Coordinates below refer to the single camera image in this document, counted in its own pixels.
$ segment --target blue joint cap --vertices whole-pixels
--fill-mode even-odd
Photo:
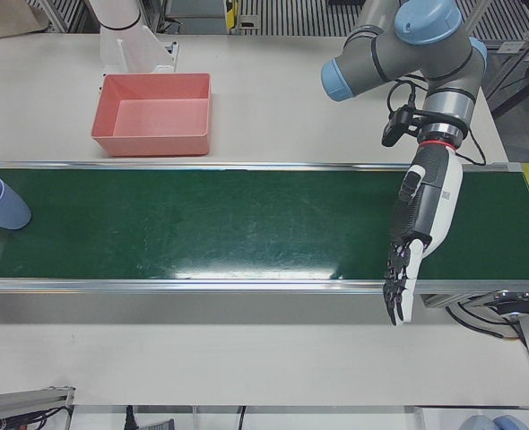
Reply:
[[[454,0],[410,0],[400,7],[394,21],[396,36],[411,45],[439,42],[460,25],[462,13]]]
[[[483,56],[483,71],[486,72],[486,67],[488,67],[488,49],[477,38],[470,38],[470,43]]]
[[[340,72],[334,58],[322,66],[320,79],[326,94],[332,100],[343,101],[354,97],[351,87],[344,80],[343,74]]]
[[[529,430],[527,426],[516,417],[511,415],[504,415],[494,419],[494,423],[501,430]]]

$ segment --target black connector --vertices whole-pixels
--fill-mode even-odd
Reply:
[[[135,415],[133,413],[133,406],[129,405],[126,409],[125,427],[123,428],[123,430],[137,430],[138,428],[139,426],[135,421]]]
[[[413,116],[414,108],[408,105],[392,112],[382,134],[382,144],[388,148],[396,145],[404,134],[409,133]]]

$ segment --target blue object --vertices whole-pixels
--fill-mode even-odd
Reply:
[[[484,415],[475,415],[464,421],[460,430],[499,430],[494,422]]]
[[[31,219],[31,211],[22,198],[0,179],[0,227],[17,230]]]
[[[396,14],[396,36],[411,45],[428,45],[452,35],[462,25],[454,0],[410,0]]]
[[[527,426],[516,417],[511,415],[504,415],[494,419],[494,423],[500,430],[529,430]]]
[[[334,101],[343,101],[354,97],[351,87],[344,80],[343,74],[338,68],[336,60],[333,58],[331,61],[322,66],[322,72],[320,73],[320,79],[322,80],[322,86],[330,97]]]
[[[480,42],[477,38],[470,38],[470,43],[480,52],[481,56],[483,56],[483,71],[485,72],[486,67],[488,67],[488,49],[483,42]]]

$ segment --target red ring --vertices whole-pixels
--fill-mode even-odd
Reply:
[[[435,139],[432,139],[432,140],[429,140],[429,141],[424,141],[422,142],[420,145],[418,146],[424,146],[424,145],[443,145],[443,146],[446,146],[447,148],[452,148],[454,151],[456,149],[456,147],[448,142],[444,142],[444,141],[439,141],[439,140],[435,140]]]

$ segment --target white stand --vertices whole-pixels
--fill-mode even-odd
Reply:
[[[143,17],[137,20],[141,14],[135,0],[90,0],[90,3],[101,24],[101,61],[105,73],[175,72],[178,46],[174,43],[169,52],[143,25]]]
[[[101,61],[105,73],[173,73],[178,44],[169,52],[146,25],[115,31],[101,27]]]

